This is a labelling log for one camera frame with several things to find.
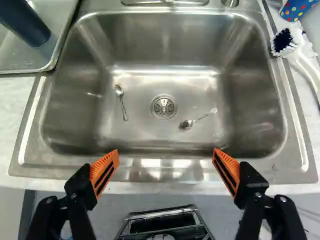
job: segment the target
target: white countertop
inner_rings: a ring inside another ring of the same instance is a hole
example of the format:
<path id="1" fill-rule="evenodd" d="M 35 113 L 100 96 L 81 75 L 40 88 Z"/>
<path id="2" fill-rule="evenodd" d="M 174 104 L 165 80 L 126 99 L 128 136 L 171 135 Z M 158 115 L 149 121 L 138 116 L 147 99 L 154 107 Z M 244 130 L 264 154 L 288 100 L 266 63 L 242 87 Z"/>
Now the white countertop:
<path id="1" fill-rule="evenodd" d="M 284 28 L 289 24 L 278 16 L 275 9 L 271 8 L 270 11 L 278 29 Z M 291 69 L 291 71 L 309 131 L 317 173 L 318 176 L 320 176 L 320 112 L 304 77 L 294 69 Z M 0 102 L 3 106 L 0 108 L 0 186 L 64 192 L 64 180 L 15 177 L 9 176 L 8 174 L 20 123 L 34 80 L 35 77 L 32 75 L 15 77 L 6 75 L 4 77 L 0 77 Z M 117 190 L 117 186 L 119 186 L 119 184 L 121 184 L 121 192 Z M 133 191 L 133 188 L 138 185 L 140 189 L 143 189 L 141 194 L 168 193 L 229 195 L 229 192 L 222 181 L 213 183 L 210 186 L 208 186 L 208 183 L 202 185 L 201 183 L 110 182 L 104 190 L 104 193 L 137 193 L 136 190 Z M 320 182 L 318 181 L 318 183 L 314 184 L 271 185 L 267 190 L 267 193 L 269 195 L 320 193 Z"/>

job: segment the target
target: dish brush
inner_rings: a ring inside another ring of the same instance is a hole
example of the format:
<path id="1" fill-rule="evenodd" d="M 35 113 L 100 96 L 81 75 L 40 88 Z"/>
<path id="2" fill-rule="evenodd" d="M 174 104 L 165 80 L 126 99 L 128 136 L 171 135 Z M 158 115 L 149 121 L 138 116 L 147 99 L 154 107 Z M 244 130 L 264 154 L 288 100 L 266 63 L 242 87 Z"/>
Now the dish brush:
<path id="1" fill-rule="evenodd" d="M 307 44 L 303 31 L 300 28 L 290 30 L 285 28 L 278 32 L 270 41 L 271 53 L 276 57 L 286 58 L 295 64 L 307 76 L 311 87 L 320 104 L 320 71 L 303 53 L 303 47 Z"/>

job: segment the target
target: spoon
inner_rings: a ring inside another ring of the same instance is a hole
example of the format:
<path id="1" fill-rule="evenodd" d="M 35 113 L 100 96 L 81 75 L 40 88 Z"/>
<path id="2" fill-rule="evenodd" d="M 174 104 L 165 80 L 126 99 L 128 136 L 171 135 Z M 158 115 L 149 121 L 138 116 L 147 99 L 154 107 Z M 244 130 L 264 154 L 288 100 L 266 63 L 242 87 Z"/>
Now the spoon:
<path id="1" fill-rule="evenodd" d="M 194 125 L 194 123 L 195 123 L 196 121 L 199 121 L 199 120 L 204 119 L 204 118 L 206 118 L 206 117 L 208 117 L 208 116 L 210 116 L 210 115 L 213 115 L 213 114 L 215 114 L 216 112 L 218 112 L 218 109 L 213 108 L 213 109 L 211 109 L 209 112 L 207 112 L 206 114 L 197 117 L 195 120 L 184 120 L 184 121 L 182 121 L 182 122 L 180 123 L 179 129 L 182 129 L 182 130 L 191 129 L 192 126 Z"/>
<path id="2" fill-rule="evenodd" d="M 116 84 L 114 86 L 114 93 L 116 95 L 116 97 L 120 100 L 121 103 L 121 109 L 122 109 L 122 116 L 123 116 L 123 121 L 128 121 L 128 116 L 127 116 L 127 111 L 125 109 L 125 105 L 124 105 L 124 101 L 123 101 L 123 97 L 124 97 L 124 91 L 122 90 L 122 88 L 120 87 L 120 85 Z"/>

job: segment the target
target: stainless steel sink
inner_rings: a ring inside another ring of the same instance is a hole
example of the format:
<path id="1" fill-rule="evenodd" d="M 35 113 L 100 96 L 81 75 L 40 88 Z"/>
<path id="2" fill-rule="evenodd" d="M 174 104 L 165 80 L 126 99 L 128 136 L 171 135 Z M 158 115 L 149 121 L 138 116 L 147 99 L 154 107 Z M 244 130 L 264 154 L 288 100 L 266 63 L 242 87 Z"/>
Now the stainless steel sink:
<path id="1" fill-rule="evenodd" d="M 214 182 L 219 148 L 272 184 L 317 181 L 290 68 L 268 51 L 268 9 L 251 0 L 95 7 L 82 6 L 56 69 L 34 84 L 9 174 L 67 179 L 117 148 L 114 181 Z"/>

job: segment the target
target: drain strainer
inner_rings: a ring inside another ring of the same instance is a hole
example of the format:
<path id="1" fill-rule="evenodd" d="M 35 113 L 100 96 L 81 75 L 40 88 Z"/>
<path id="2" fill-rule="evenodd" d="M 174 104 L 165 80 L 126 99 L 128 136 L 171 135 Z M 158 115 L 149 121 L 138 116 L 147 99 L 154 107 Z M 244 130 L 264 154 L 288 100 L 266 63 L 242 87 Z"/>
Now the drain strainer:
<path id="1" fill-rule="evenodd" d="M 168 94 L 160 94 L 156 96 L 150 106 L 151 113 L 157 119 L 168 120 L 177 113 L 177 106 L 174 98 Z"/>

